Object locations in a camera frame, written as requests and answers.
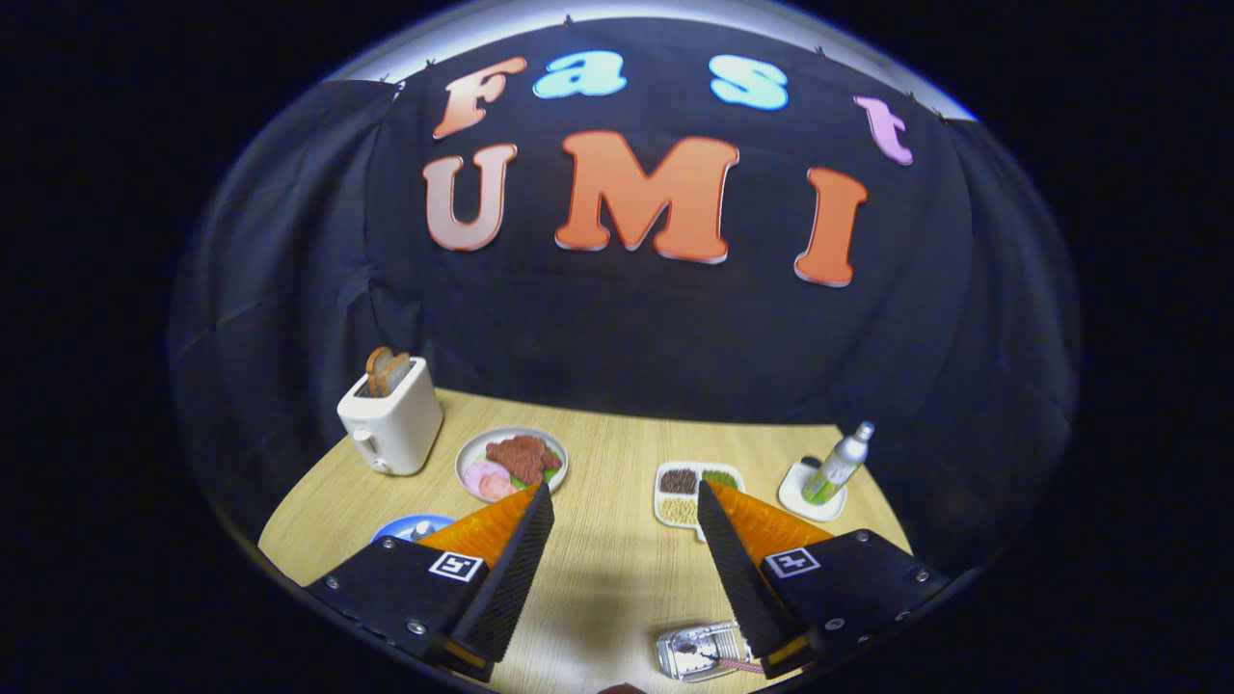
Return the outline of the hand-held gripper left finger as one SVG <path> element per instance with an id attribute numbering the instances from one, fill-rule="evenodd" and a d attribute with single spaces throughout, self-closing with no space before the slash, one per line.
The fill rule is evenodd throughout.
<path id="1" fill-rule="evenodd" d="M 544 483 L 417 541 L 383 536 L 308 584 L 366 636 L 429 668 L 491 679 L 550 538 Z"/>

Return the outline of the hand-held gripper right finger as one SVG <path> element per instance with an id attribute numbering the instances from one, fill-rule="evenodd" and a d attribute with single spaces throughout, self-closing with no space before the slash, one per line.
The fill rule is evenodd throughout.
<path id="1" fill-rule="evenodd" d="M 951 592 L 951 575 L 872 530 L 834 535 L 713 480 L 698 484 L 697 505 L 738 627 L 771 680 L 845 664 Z"/>

